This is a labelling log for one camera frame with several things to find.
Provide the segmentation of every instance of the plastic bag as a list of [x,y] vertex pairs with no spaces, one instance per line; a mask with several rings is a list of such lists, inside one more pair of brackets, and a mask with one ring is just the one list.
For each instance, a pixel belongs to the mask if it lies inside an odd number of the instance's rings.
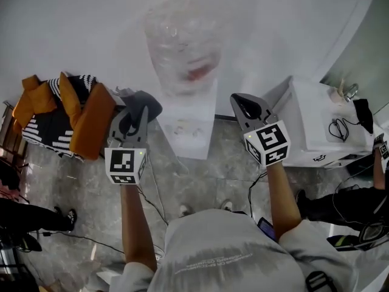
[[145,17],[151,61],[171,96],[209,89],[222,48],[222,19],[211,1],[168,0]]

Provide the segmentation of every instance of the marble floor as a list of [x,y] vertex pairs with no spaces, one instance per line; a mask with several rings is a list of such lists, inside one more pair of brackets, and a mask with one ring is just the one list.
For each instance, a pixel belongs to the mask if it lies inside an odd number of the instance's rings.
[[[249,186],[264,170],[249,156],[239,141],[236,122],[216,120],[208,159],[198,161],[177,160],[156,122],[149,125],[148,142],[150,164],[142,178],[142,189],[147,198],[160,209],[160,194],[168,221],[178,217],[181,203],[195,211],[219,207],[223,200],[233,201],[235,210],[249,212],[247,192]],[[78,221],[72,234],[93,238],[122,250],[119,188],[105,175],[104,160],[81,162],[60,158],[45,148],[29,145],[23,171],[22,189],[32,204],[52,209],[58,205],[63,211],[75,208]],[[333,192],[348,177],[345,169],[286,168],[294,192],[306,189],[308,197],[317,198]],[[371,183],[352,179],[347,185],[368,187]],[[254,216],[270,219],[267,177],[252,190]],[[143,208],[155,245],[164,247],[166,225],[154,208],[143,202]],[[348,228],[316,223],[327,237],[347,233]],[[88,275],[102,265],[123,260],[121,253],[97,245],[89,240],[70,238],[61,234],[41,237],[43,252],[24,253],[23,261],[46,285],[59,280],[63,290],[80,291]]]

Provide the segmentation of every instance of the black cable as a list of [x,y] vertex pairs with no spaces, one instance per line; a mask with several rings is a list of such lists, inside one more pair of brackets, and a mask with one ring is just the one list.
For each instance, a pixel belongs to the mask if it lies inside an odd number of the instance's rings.
[[253,208],[252,208],[252,205],[251,205],[251,189],[254,187],[254,185],[260,180],[260,178],[263,178],[267,175],[267,172],[263,172],[252,184],[251,186],[249,187],[249,204],[250,204],[250,215],[251,215],[251,218],[254,218],[253,216]]
[[157,210],[157,212],[158,212],[159,216],[161,217],[161,219],[165,222],[166,226],[168,226],[169,223],[164,218],[164,216],[161,214],[160,210],[157,208],[157,206],[154,203],[152,203],[149,199],[146,198],[145,194],[141,191],[141,189],[139,187],[138,187],[138,192],[143,196],[143,198],[145,199],[145,201],[148,204],[152,205],[155,208],[155,210]]
[[[336,137],[336,138],[338,138],[338,139],[341,139],[342,141],[345,142],[345,141],[347,140],[349,134],[350,134],[346,122],[348,122],[348,123],[350,123],[350,124],[352,124],[352,125],[359,125],[359,124],[360,124],[360,122],[358,122],[358,123],[352,123],[352,122],[346,120],[345,118],[342,118],[341,120],[340,120],[339,118],[337,118],[337,119],[333,119],[332,122],[328,125],[328,132],[329,132],[332,136],[334,136],[334,137]],[[331,132],[331,126],[332,126],[332,125],[334,125],[334,126],[337,128],[338,134],[339,134],[339,135],[335,135],[334,133]],[[342,125],[343,128],[345,129],[345,131],[346,131],[345,134],[342,133],[342,129],[340,128],[340,125]]]
[[91,239],[91,238],[84,237],[84,236],[69,235],[69,234],[65,234],[64,232],[61,232],[61,231],[56,231],[56,232],[39,232],[39,234],[42,234],[42,235],[44,235],[45,237],[49,237],[49,236],[55,235],[55,234],[61,234],[61,235],[67,236],[67,237],[79,238],[79,239],[86,239],[86,240],[89,240],[89,241],[98,243],[99,245],[107,246],[107,247],[111,248],[112,250],[115,250],[115,251],[117,251],[117,252],[119,252],[119,253],[123,253],[123,254],[124,254],[123,251],[118,250],[118,249],[114,248],[113,246],[106,245],[105,243],[98,242],[98,241],[96,241],[96,240],[93,240],[93,239]]

